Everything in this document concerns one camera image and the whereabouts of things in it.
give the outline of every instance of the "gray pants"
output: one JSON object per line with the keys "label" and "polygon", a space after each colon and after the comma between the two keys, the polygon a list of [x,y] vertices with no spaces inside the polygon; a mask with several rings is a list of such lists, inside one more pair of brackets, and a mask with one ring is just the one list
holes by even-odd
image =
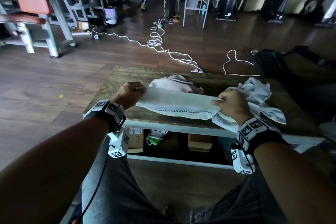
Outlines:
{"label": "gray pants", "polygon": [[[107,156],[109,140],[105,140],[99,154],[83,181],[83,209],[97,186]],[[255,177],[246,177],[243,184],[226,193],[210,209],[190,214],[191,223],[288,223],[272,195],[260,170]],[[115,223],[173,223],[154,208],[141,191],[129,169],[127,158],[108,157],[98,191],[83,216],[84,224]]]}

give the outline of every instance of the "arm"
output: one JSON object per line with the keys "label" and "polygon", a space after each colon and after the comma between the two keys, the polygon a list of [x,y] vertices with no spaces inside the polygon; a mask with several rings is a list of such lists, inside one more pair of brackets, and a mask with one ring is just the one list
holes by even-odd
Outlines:
{"label": "arm", "polygon": [[[245,97],[236,90],[221,93],[213,104],[241,126],[252,118]],[[280,143],[263,143],[254,151],[273,195],[290,223],[334,223],[336,185],[304,156]]]}
{"label": "arm", "polygon": [[[145,93],[121,86],[114,101],[132,107]],[[89,117],[33,147],[0,172],[0,223],[59,223],[103,143],[107,121]]]}

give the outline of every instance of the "forearm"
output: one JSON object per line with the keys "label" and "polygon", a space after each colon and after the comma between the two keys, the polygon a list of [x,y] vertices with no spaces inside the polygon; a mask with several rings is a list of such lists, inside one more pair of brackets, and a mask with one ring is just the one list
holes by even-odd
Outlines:
{"label": "forearm", "polygon": [[289,146],[264,143],[254,156],[290,223],[334,223],[335,184]]}
{"label": "forearm", "polygon": [[108,123],[98,118],[82,120],[0,172],[0,223],[59,223],[108,129]]}

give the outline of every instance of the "crumpled cloth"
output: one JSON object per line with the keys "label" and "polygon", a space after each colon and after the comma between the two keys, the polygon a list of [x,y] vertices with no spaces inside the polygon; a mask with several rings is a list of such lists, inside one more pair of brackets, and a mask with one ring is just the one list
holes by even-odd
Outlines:
{"label": "crumpled cloth", "polygon": [[[180,80],[181,78],[183,77],[179,76],[173,79],[162,78],[164,80],[155,79],[150,86],[147,87],[146,93],[137,102],[136,106],[144,107],[167,116],[201,120],[211,119],[212,122],[218,126],[237,133],[239,126],[236,121],[224,115],[219,107],[211,104],[212,100],[220,100],[219,98],[202,94],[187,94],[187,92],[190,92],[187,88],[191,88],[191,85],[193,87],[195,86],[186,83],[187,81],[184,78],[185,81],[183,79]],[[183,86],[175,85],[174,82],[177,82],[176,80],[179,81],[178,83],[183,84]],[[260,113],[263,113],[276,122],[286,124],[284,114],[279,109],[269,107],[264,102],[271,96],[270,85],[268,83],[262,84],[255,78],[249,78],[244,84],[240,83],[238,87],[229,87],[226,90],[232,89],[244,93],[251,113],[255,117],[260,117]]]}

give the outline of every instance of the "wooden table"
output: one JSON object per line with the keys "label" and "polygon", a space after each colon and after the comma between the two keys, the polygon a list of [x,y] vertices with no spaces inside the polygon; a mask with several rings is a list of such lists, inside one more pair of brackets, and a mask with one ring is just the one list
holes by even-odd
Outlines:
{"label": "wooden table", "polygon": [[[218,74],[206,73],[186,73],[181,71],[172,71],[164,69],[151,69],[141,67],[128,67],[116,65],[107,80],[103,83],[95,97],[86,107],[86,113],[100,99],[112,98],[119,87],[125,82],[141,82],[148,86],[154,79],[168,77],[174,74],[180,74],[188,81],[194,83],[197,87],[202,87],[204,94],[217,96],[229,86],[237,86],[245,82],[247,76],[224,76]],[[258,78],[263,83],[270,83],[271,97],[267,104],[279,108],[286,117],[287,125],[275,124],[283,133],[284,139],[296,145],[295,150],[302,153],[312,146],[315,146],[324,140],[319,129],[314,125],[311,118],[294,102],[281,84],[272,79]],[[182,117],[164,116],[142,107],[132,107],[125,112],[127,120],[125,127],[136,127],[145,129],[165,130],[172,132],[236,137],[230,131],[212,123],[211,120],[192,120]],[[138,155],[128,155],[128,158],[147,159],[161,162],[183,163],[188,165],[200,165],[233,169],[232,166],[218,165],[202,162],[189,162],[183,160],[160,159]]]}

